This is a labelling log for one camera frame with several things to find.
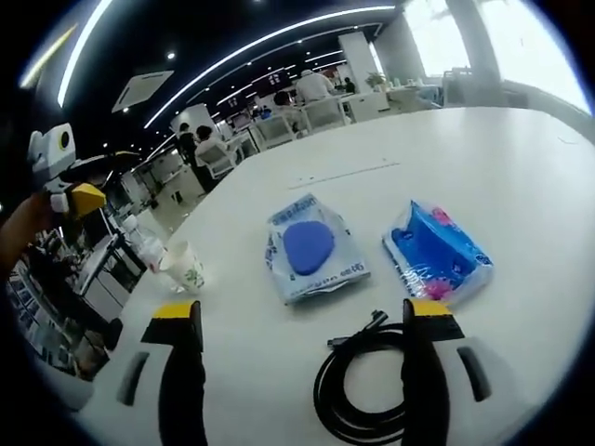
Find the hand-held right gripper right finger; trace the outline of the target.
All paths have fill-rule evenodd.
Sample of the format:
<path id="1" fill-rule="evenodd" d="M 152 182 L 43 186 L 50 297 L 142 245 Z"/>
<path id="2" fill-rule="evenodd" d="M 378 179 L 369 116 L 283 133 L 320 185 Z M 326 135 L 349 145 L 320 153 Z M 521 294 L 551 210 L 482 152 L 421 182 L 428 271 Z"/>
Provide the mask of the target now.
<path id="1" fill-rule="evenodd" d="M 503 445 L 516 432 L 506 362 L 437 301 L 403 302 L 403 445 Z"/>

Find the person's left hand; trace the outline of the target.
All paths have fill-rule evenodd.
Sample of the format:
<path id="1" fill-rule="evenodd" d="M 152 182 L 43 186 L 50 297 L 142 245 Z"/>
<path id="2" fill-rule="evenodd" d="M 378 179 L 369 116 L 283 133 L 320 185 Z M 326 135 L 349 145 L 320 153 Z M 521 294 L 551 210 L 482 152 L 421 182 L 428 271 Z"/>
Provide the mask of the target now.
<path id="1" fill-rule="evenodd" d="M 32 234 L 42 230 L 52 230 L 57 224 L 50 197 L 47 191 L 38 191 L 19 206 L 20 224 Z"/>

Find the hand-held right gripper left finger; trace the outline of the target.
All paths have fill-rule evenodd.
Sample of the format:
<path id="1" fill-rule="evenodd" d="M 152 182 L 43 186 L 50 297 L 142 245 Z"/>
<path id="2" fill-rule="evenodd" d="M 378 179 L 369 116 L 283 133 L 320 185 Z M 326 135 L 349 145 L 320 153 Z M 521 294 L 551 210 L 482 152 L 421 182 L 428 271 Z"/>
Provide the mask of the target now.
<path id="1" fill-rule="evenodd" d="M 99 445 L 206 445 L 201 305 L 166 304 L 100 370 L 77 419 Z"/>

